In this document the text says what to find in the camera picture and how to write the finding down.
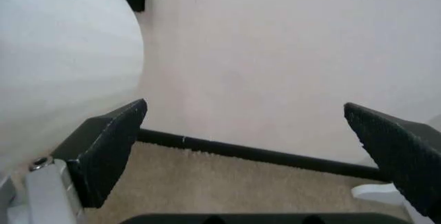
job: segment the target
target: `beige carpet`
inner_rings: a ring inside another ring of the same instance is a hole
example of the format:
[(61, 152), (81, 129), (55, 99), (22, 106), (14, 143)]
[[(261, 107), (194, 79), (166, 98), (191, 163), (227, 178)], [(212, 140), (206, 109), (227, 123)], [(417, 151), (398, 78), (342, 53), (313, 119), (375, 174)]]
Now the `beige carpet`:
[(137, 142), (104, 206), (89, 223), (144, 213), (377, 212), (408, 220), (400, 207), (351, 197), (373, 181)]

